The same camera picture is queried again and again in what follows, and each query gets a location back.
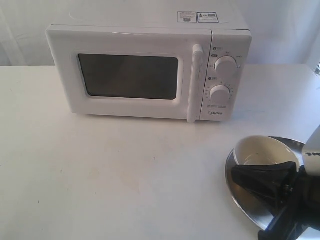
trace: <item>white table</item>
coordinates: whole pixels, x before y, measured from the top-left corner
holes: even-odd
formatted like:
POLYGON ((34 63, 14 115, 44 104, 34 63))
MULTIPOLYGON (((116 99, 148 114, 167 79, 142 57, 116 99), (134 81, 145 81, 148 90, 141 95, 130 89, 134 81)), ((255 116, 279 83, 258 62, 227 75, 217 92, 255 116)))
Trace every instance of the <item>white table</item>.
POLYGON ((249 135, 305 142, 320 124, 305 65, 248 65, 222 123, 72 114, 53 66, 0 67, 0 81, 2 240, 256 240, 229 152, 249 135))

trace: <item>microwave top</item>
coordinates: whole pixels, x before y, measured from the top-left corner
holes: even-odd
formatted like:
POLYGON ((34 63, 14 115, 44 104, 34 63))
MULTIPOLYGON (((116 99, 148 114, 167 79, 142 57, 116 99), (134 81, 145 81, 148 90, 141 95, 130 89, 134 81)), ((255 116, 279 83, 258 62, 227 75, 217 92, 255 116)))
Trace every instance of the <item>microwave top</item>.
POLYGON ((52 25, 249 30, 233 0, 76 0, 52 25))

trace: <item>white wall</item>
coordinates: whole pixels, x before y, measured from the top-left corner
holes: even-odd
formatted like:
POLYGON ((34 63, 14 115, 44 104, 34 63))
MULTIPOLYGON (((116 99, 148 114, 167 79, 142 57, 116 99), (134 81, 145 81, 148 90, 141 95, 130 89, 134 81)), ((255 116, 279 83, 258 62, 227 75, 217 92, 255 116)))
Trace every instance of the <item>white wall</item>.
MULTIPOLYGON (((53 65, 45 29, 70 1, 0 0, 0 65, 53 65)), ((235 1, 252 32, 248 63, 316 66, 320 0, 235 1)))

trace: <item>timer knob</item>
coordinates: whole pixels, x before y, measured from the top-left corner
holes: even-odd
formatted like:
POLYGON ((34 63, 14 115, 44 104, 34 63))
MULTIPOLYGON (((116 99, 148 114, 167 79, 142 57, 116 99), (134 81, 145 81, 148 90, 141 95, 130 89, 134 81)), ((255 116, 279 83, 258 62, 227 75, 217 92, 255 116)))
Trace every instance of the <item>timer knob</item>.
POLYGON ((218 85, 211 89, 210 98, 213 103, 226 105, 230 98, 230 90, 224 85, 218 85))
POLYGON ((219 78, 227 80, 237 72, 237 62, 231 56, 220 57, 214 64, 216 74, 219 78))

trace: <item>white microwave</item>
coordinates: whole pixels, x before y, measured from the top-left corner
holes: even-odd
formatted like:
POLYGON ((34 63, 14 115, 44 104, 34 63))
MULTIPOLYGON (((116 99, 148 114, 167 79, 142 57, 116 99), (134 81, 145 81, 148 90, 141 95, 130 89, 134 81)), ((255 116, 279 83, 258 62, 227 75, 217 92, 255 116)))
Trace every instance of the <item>white microwave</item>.
POLYGON ((251 33, 229 0, 83 0, 46 36, 71 111, 224 121, 251 33))

